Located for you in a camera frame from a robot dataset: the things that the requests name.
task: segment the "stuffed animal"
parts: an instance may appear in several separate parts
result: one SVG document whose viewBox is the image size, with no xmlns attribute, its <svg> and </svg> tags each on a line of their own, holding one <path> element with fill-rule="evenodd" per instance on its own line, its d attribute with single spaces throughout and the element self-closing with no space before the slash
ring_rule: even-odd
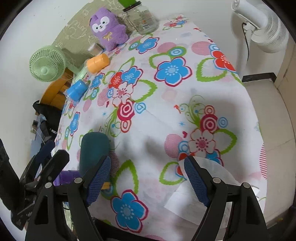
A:
<svg viewBox="0 0 296 241">
<path fill-rule="evenodd" d="M 89 25 L 107 51 L 112 51 L 118 44 L 128 40 L 126 26 L 119 24 L 115 14 L 104 7 L 92 15 Z"/>
</svg>

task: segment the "black baseboard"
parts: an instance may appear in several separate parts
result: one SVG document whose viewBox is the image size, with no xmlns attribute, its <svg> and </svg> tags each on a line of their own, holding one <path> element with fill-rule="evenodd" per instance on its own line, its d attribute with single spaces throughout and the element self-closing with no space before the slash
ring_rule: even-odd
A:
<svg viewBox="0 0 296 241">
<path fill-rule="evenodd" d="M 262 74 L 251 74 L 251 75 L 245 75 L 242 78 L 242 82 L 249 82 L 254 80 L 265 80 L 265 79 L 271 79 L 273 82 L 276 80 L 276 75 L 274 73 L 262 73 Z"/>
</svg>

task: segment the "metal screw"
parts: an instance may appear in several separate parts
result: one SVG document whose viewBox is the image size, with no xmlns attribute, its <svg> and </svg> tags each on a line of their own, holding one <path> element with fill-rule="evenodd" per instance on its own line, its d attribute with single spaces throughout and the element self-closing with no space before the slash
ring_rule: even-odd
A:
<svg viewBox="0 0 296 241">
<path fill-rule="evenodd" d="M 221 182 L 221 179 L 218 178 L 218 177 L 214 177 L 214 178 L 213 178 L 213 182 L 214 182 L 214 183 L 220 183 L 220 182 Z"/>
<path fill-rule="evenodd" d="M 74 182 L 75 183 L 81 183 L 82 182 L 82 178 L 81 177 L 75 178 Z"/>
<path fill-rule="evenodd" d="M 250 187 L 250 184 L 249 184 L 249 183 L 244 183 L 243 186 L 244 186 L 245 188 L 249 188 L 249 187 Z"/>
<path fill-rule="evenodd" d="M 52 183 L 45 184 L 45 188 L 50 188 L 52 186 Z"/>
</svg>

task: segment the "white fan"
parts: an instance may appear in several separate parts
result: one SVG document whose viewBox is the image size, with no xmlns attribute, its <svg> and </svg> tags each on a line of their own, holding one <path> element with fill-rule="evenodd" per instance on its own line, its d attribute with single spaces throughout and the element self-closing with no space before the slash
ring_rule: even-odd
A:
<svg viewBox="0 0 296 241">
<path fill-rule="evenodd" d="M 265 4 L 253 6 L 246 0 L 233 0 L 232 10 L 241 17 L 247 24 L 244 26 L 244 33 L 248 51 L 251 40 L 266 53 L 275 53 L 284 49 L 288 43 L 289 32 L 279 17 Z M 243 70 L 246 61 L 237 66 L 240 78 L 243 77 Z"/>
</svg>

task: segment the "green lid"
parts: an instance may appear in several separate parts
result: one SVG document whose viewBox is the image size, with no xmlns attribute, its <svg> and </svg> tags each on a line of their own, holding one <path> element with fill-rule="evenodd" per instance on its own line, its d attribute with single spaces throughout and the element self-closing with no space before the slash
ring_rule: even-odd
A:
<svg viewBox="0 0 296 241">
<path fill-rule="evenodd" d="M 118 0 L 118 2 L 124 7 L 127 8 L 136 3 L 136 0 Z"/>
</svg>

